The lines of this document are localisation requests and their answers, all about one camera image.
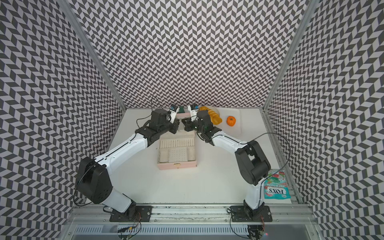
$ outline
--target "candy bag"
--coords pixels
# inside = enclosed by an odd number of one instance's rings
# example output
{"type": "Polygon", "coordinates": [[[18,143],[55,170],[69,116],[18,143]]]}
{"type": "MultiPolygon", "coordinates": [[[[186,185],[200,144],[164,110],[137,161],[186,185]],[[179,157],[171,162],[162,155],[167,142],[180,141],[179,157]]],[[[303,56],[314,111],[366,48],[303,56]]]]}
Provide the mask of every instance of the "candy bag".
{"type": "Polygon", "coordinates": [[[277,169],[271,169],[268,172],[270,177],[264,182],[264,198],[278,200],[291,198],[284,170],[276,171],[277,169]]]}

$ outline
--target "metal grille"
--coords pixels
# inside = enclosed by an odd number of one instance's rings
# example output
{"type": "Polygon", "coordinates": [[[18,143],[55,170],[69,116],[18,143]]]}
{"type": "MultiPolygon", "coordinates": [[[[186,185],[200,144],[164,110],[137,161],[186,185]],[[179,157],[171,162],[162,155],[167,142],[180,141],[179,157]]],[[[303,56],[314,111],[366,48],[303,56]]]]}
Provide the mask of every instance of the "metal grille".
{"type": "MultiPolygon", "coordinates": [[[[104,225],[78,225],[76,235],[114,235],[114,228],[103,228],[104,225]]],[[[118,229],[130,225],[118,225],[118,229]]],[[[239,235],[248,235],[247,225],[233,225],[232,229],[239,235]]],[[[143,225],[140,235],[234,235],[229,225],[143,225]]]]}

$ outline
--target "white table surface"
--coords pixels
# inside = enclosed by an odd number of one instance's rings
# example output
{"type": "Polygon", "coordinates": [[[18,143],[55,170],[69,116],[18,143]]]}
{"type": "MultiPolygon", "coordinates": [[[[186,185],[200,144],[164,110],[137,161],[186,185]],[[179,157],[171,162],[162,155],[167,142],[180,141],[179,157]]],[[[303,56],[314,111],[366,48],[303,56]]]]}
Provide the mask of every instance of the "white table surface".
{"type": "MultiPolygon", "coordinates": [[[[250,141],[266,132],[259,109],[240,111],[242,134],[236,136],[237,139],[250,141]]],[[[110,149],[131,136],[137,129],[136,119],[144,118],[150,112],[150,109],[128,109],[110,149]]],[[[142,126],[148,119],[139,120],[139,125],[142,126]]],[[[269,136],[260,137],[258,142],[271,168],[278,169],[269,136]]],[[[195,145],[195,168],[159,170],[156,142],[123,163],[111,176],[112,184],[137,203],[242,204],[248,183],[240,175],[235,157],[222,148],[199,140],[197,136],[195,145]]],[[[291,200],[267,199],[265,202],[286,204],[291,200]]]]}

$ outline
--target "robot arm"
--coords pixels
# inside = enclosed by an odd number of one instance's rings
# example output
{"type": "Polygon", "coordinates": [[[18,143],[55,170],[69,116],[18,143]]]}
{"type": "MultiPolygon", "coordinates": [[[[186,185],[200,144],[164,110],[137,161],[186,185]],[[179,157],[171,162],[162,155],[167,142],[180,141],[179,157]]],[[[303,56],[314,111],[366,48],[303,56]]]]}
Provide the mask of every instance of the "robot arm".
{"type": "Polygon", "coordinates": [[[175,134],[179,120],[175,119],[176,109],[171,106],[170,112],[156,109],[151,113],[151,119],[137,129],[119,146],[97,156],[95,159],[86,157],[81,160],[76,180],[77,190],[96,204],[104,204],[116,211],[133,218],[136,203],[116,190],[109,176],[139,151],[149,147],[166,132],[175,134]]]}
{"type": "MultiPolygon", "coordinates": [[[[197,105],[188,107],[194,117],[183,119],[186,131],[197,131],[207,143],[221,147],[234,154],[240,174],[249,183],[244,209],[249,217],[258,215],[264,205],[263,183],[270,170],[270,164],[256,141],[245,142],[235,139],[221,129],[214,127],[208,111],[198,111],[197,105]]],[[[95,159],[81,160],[76,180],[77,190],[96,204],[104,204],[132,219],[136,203],[116,190],[109,178],[120,165],[137,152],[149,147],[168,131],[175,134],[179,120],[175,119],[178,108],[172,105],[170,111],[156,109],[143,127],[135,134],[108,152],[95,159]]]]}
{"type": "Polygon", "coordinates": [[[262,190],[264,180],[271,169],[259,143],[255,140],[245,142],[227,135],[220,128],[213,126],[207,110],[197,112],[195,121],[183,119],[182,122],[186,131],[195,130],[205,142],[235,155],[241,176],[250,184],[244,200],[245,213],[248,217],[257,216],[264,205],[262,190]]]}

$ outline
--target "black bracket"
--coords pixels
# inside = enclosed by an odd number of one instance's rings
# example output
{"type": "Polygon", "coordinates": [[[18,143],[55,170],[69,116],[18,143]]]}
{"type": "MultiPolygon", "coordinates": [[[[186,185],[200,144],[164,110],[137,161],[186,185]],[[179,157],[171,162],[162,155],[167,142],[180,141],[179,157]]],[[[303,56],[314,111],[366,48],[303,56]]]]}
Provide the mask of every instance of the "black bracket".
{"type": "Polygon", "coordinates": [[[268,171],[271,169],[260,144],[256,141],[250,141],[246,146],[237,149],[235,156],[240,174],[249,184],[256,186],[260,179],[268,175],[268,171]],[[249,154],[253,154],[255,158],[250,160],[249,154]]]}
{"type": "MultiPolygon", "coordinates": [[[[152,215],[152,206],[136,206],[135,216],[136,221],[140,219],[140,222],[149,222],[152,215]]],[[[110,222],[134,222],[135,219],[129,218],[127,215],[122,214],[116,210],[112,210],[110,222]]]]}
{"type": "Polygon", "coordinates": [[[231,217],[233,222],[272,222],[272,214],[268,206],[262,207],[260,214],[255,217],[248,217],[244,211],[244,206],[234,205],[230,206],[231,217]]]}

